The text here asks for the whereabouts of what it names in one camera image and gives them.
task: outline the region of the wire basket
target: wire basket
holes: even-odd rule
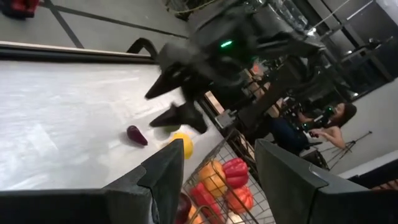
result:
[[[228,136],[206,156],[203,162],[184,183],[183,190],[190,196],[198,208],[189,223],[275,223],[266,196],[251,175],[253,172],[256,172],[255,168],[247,163],[249,180],[246,186],[242,188],[250,191],[252,200],[250,199],[250,195],[245,194],[246,197],[242,196],[242,194],[240,194],[242,191],[234,190],[227,184],[223,171],[220,171],[220,164],[224,164],[238,157],[228,142],[241,142],[243,140],[243,136],[237,130],[231,131]],[[243,144],[243,146],[246,146],[246,148],[241,148],[241,150],[253,150],[248,144]],[[214,172],[203,178],[203,176],[200,175],[203,169],[212,170]],[[192,190],[197,188],[200,184],[206,185],[206,197],[211,196],[213,198],[213,200],[208,201],[206,205],[198,202],[198,199],[192,194]]]

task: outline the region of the metal wire rack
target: metal wire rack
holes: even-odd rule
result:
[[[203,160],[203,162],[197,167],[197,169],[194,171],[194,173],[188,178],[186,183],[183,185],[183,190],[193,199],[193,202],[197,204],[195,201],[194,197],[190,195],[189,192],[191,192],[192,188],[197,186],[200,182],[204,181],[213,181],[214,178],[220,178],[223,182],[222,186],[218,182],[217,184],[213,181],[214,186],[216,186],[216,189],[212,189],[211,191],[218,190],[220,192],[223,192],[222,196],[215,197],[215,203],[216,206],[220,209],[220,213],[216,213],[212,208],[211,205],[208,206],[201,206],[198,205],[198,210],[196,214],[194,214],[193,218],[190,220],[190,223],[198,224],[198,222],[195,222],[194,219],[197,215],[200,215],[201,220],[203,220],[202,223],[211,223],[211,224],[216,224],[216,223],[227,223],[227,224],[238,224],[238,223],[261,223],[261,224],[273,224],[275,223],[274,217],[272,216],[271,209],[269,207],[268,201],[266,199],[265,193],[262,191],[261,187],[259,184],[255,181],[254,177],[251,175],[253,172],[257,172],[255,167],[252,167],[248,163],[248,168],[249,168],[249,181],[246,184],[246,186],[249,188],[252,199],[253,199],[253,204],[252,207],[249,208],[245,206],[245,203],[239,198],[238,195],[236,195],[233,191],[233,188],[227,184],[225,179],[223,178],[224,176],[220,174],[220,172],[217,170],[215,164],[217,162],[220,162],[221,164],[224,164],[225,162],[228,162],[231,159],[237,158],[237,154],[233,151],[233,149],[230,147],[228,142],[240,142],[244,141],[243,136],[237,131],[237,130],[232,130],[227,137],[222,140]],[[251,146],[248,144],[244,144],[244,147],[241,148],[243,150],[242,154],[245,154],[244,150],[252,151],[253,149]],[[213,175],[207,177],[209,178],[208,180],[206,179],[201,179],[199,172],[205,167],[205,166],[211,166],[213,170],[215,171]],[[232,209],[229,208],[229,202],[227,200],[227,197],[229,197],[229,201],[231,201],[231,197],[234,197],[240,204],[241,208],[243,208],[239,214],[235,214]]]

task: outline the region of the dark robot body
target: dark robot body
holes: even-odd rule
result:
[[[206,14],[206,20],[197,19]],[[301,85],[316,74],[310,65],[319,58],[324,45],[296,32],[269,6],[247,12],[241,1],[220,1],[193,18],[189,43],[185,47],[166,44],[157,58],[162,71],[147,92],[151,99],[182,87],[186,103],[151,122],[152,127],[188,124],[200,133],[207,130],[203,115],[193,102],[213,86],[234,88],[244,81],[239,72],[251,68],[254,57],[277,59],[286,56],[286,67],[299,57],[308,59],[304,72],[281,75],[267,98],[239,112],[239,119],[250,126],[290,87]]]

